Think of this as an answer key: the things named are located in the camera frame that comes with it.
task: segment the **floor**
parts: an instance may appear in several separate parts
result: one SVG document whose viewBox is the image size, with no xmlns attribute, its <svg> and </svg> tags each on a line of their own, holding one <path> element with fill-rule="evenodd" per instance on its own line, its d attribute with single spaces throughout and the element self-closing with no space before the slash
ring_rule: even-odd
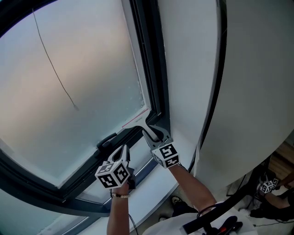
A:
<svg viewBox="0 0 294 235">
<path fill-rule="evenodd" d="M 246 176 L 243 184 L 249 179 L 249 174 Z M 226 196 L 227 191 L 229 190 L 229 194 L 236 192 L 238 186 L 240 185 L 242 178 L 232 183 L 230 186 L 213 193 L 215 199 L 217 201 L 224 201 L 228 197 Z M 285 190 L 284 187 L 281 187 L 280 190 L 273 191 L 274 194 L 279 195 L 282 194 Z M 184 194 L 183 190 L 180 187 L 177 187 L 176 190 L 173 192 L 172 195 L 180 197 L 182 200 L 188 203 L 191 206 L 191 203 L 188 201 L 186 195 Z M 246 207 L 250 202 L 251 197 L 246 196 L 244 197 L 236 206 L 236 209 Z M 259 202 L 256 202 L 256 206 L 251 206 L 249 209 L 255 209 L 259 206 Z M 170 200 L 166 200 L 153 214 L 151 214 L 140 226 L 138 226 L 138 233 L 142 235 L 143 232 L 149 228 L 150 226 L 156 224 L 158 222 L 158 218 L 160 215 L 165 215 L 167 217 L 171 217 L 172 215 L 172 207 L 170 204 Z M 255 225 L 264 225 L 264 224 L 273 224 L 277 223 L 275 220 L 266 219 L 266 218 L 251 218 L 249 220 Z M 275 224 L 269 226 L 260 226 L 256 227 L 256 230 L 259 235 L 291 235 L 291 230 L 294 227 L 294 223 L 291 224 Z M 130 235 L 136 235 L 135 231 L 132 231 Z"/>
</svg>

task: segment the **person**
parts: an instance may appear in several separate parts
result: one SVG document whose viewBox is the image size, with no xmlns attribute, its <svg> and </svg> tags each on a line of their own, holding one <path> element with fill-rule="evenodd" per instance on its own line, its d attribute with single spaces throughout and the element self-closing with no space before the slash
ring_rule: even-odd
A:
<svg viewBox="0 0 294 235">
<path fill-rule="evenodd" d="M 294 180 L 294 171 L 281 180 L 275 187 L 287 185 Z M 283 194 L 276 196 L 271 192 L 260 195 L 264 199 L 258 209 L 252 210 L 250 216 L 254 218 L 280 219 L 288 221 L 294 218 L 292 213 L 294 208 L 294 188 L 287 190 Z"/>
<path fill-rule="evenodd" d="M 198 211 L 202 211 L 216 204 L 216 200 L 208 188 L 188 173 L 182 166 L 174 165 L 168 170 L 175 177 L 187 198 Z M 126 196 L 128 195 L 128 189 L 128 184 L 124 184 L 121 188 L 113 190 L 115 196 L 112 199 L 111 212 L 107 224 L 107 235 L 128 235 L 130 233 L 128 198 Z M 175 209 L 173 217 L 162 219 L 157 224 L 148 228 L 143 235 L 181 235 L 180 228 L 197 218 L 197 210 L 189 207 L 180 198 L 173 197 L 172 201 Z M 210 224 L 212 227 L 219 229 L 226 219 L 233 215 L 237 216 L 238 221 L 243 223 L 243 226 L 237 234 L 257 235 L 251 222 L 235 209 L 231 209 Z M 202 228 L 194 234 L 202 235 L 203 233 L 206 232 Z"/>
</svg>

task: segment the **white shirt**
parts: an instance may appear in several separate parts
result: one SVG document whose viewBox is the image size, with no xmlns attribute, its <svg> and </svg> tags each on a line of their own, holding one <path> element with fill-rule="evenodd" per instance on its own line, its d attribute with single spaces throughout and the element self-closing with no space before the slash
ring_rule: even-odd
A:
<svg viewBox="0 0 294 235">
<path fill-rule="evenodd" d="M 252 223 L 246 218 L 244 215 L 242 215 L 240 212 L 238 212 L 236 209 L 232 208 L 213 222 L 211 222 L 211 226 L 219 229 L 223 223 L 226 221 L 227 218 L 230 216 L 237 216 L 238 221 L 243 222 L 242 228 L 238 231 L 238 235 L 258 235 L 254 226 Z M 183 235 L 180 232 L 180 228 L 195 220 L 197 217 L 197 213 L 186 213 L 183 215 L 179 215 L 177 217 L 172 217 L 167 220 L 161 221 L 152 227 L 148 228 L 143 235 Z M 206 233 L 204 229 L 200 229 L 196 232 L 194 232 L 194 235 L 202 235 L 203 233 Z"/>
</svg>

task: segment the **frosted glass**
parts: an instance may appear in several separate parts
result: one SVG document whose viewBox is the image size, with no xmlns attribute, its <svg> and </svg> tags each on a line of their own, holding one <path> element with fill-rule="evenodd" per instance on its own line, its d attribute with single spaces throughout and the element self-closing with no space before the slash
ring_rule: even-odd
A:
<svg viewBox="0 0 294 235">
<path fill-rule="evenodd" d="M 136 142 L 130 149 L 130 164 L 129 167 L 133 168 L 136 174 L 142 167 L 152 158 L 150 148 L 142 137 Z M 92 183 L 84 192 L 82 192 L 78 198 L 82 198 L 87 201 L 94 201 L 103 204 L 110 197 L 109 190 L 105 189 L 103 185 L 96 180 Z"/>
<path fill-rule="evenodd" d="M 27 204 L 0 190 L 0 233 L 2 235 L 36 235 L 43 231 L 53 235 L 84 217 L 47 211 Z"/>
<path fill-rule="evenodd" d="M 59 0 L 0 38 L 0 138 L 12 157 L 60 186 L 144 106 L 120 0 Z"/>
</svg>

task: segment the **wristband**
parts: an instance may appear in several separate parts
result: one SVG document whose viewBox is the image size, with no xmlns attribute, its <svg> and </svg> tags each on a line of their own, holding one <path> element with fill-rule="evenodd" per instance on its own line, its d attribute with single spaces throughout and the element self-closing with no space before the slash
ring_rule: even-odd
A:
<svg viewBox="0 0 294 235">
<path fill-rule="evenodd" d="M 117 193 L 112 193 L 111 195 L 112 195 L 112 197 L 115 196 L 115 197 L 120 197 L 120 198 L 129 198 L 130 197 L 129 194 L 128 195 L 120 195 L 120 194 L 117 194 Z"/>
</svg>

